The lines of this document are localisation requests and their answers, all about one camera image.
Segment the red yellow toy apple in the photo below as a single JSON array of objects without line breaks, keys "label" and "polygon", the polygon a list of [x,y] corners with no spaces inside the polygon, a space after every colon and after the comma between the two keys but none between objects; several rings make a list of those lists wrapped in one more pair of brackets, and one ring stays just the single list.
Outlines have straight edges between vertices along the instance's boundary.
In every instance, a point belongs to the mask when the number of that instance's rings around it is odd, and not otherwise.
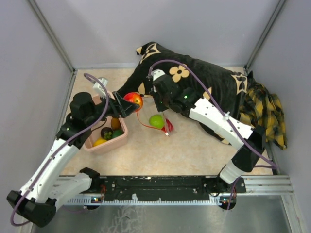
[{"label": "red yellow toy apple", "polygon": [[142,99],[142,97],[140,96],[140,94],[138,94],[138,93],[136,93],[136,92],[128,93],[128,94],[126,94],[123,98],[124,98],[126,101],[129,101],[129,102],[138,104],[138,105],[139,105],[138,111],[143,107],[143,99]]}]

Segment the clear zip bag red zipper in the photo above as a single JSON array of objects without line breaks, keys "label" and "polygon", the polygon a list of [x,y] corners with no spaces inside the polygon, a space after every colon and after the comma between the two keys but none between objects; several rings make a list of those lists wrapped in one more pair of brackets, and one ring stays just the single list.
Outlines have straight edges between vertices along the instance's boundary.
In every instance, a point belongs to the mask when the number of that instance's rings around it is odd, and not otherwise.
[{"label": "clear zip bag red zipper", "polygon": [[174,126],[165,116],[164,112],[159,112],[154,99],[151,96],[142,96],[143,106],[137,112],[139,123],[149,129],[160,130],[166,136],[174,132]]}]

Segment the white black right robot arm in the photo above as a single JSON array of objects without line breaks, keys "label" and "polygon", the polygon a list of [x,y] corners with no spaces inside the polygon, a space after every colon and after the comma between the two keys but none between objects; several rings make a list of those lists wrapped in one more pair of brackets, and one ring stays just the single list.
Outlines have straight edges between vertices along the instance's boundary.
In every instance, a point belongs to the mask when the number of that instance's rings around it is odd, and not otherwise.
[{"label": "white black right robot arm", "polygon": [[222,115],[209,100],[191,87],[182,89],[161,70],[148,75],[150,94],[159,111],[171,109],[213,130],[237,149],[236,154],[222,168],[217,186],[223,192],[234,187],[235,180],[251,172],[265,151],[265,133],[261,126],[252,128],[229,114]]}]

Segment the green toy pear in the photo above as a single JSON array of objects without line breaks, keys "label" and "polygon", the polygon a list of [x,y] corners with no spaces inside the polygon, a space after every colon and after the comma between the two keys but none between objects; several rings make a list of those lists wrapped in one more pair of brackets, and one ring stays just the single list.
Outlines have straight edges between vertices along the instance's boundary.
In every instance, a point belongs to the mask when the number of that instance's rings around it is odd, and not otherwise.
[{"label": "green toy pear", "polygon": [[162,115],[156,114],[156,115],[152,115],[149,118],[149,124],[150,126],[161,130],[164,127],[165,123],[164,123],[164,119]]}]

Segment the red toy pepper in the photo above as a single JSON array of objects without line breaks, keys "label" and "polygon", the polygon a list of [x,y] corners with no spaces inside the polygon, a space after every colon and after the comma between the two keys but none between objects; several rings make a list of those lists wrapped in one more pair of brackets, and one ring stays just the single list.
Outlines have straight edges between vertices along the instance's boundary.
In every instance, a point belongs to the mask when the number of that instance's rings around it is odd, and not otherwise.
[{"label": "red toy pepper", "polygon": [[174,127],[173,127],[172,123],[167,118],[165,118],[165,124],[163,127],[163,131],[165,133],[172,133],[174,131]]}]

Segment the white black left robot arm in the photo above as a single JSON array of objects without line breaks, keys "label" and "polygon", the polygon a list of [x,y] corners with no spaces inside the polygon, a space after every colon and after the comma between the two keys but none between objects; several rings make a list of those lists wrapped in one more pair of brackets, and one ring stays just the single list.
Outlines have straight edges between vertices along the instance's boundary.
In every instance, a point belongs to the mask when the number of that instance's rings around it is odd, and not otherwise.
[{"label": "white black left robot arm", "polygon": [[95,125],[108,117],[126,118],[139,108],[137,102],[127,101],[117,92],[100,100],[95,104],[88,92],[73,97],[70,113],[42,164],[19,191],[12,190],[7,195],[14,214],[42,228],[69,199],[85,191],[94,193],[100,189],[100,174],[87,167],[66,184],[54,187],[64,167],[91,136]]}]

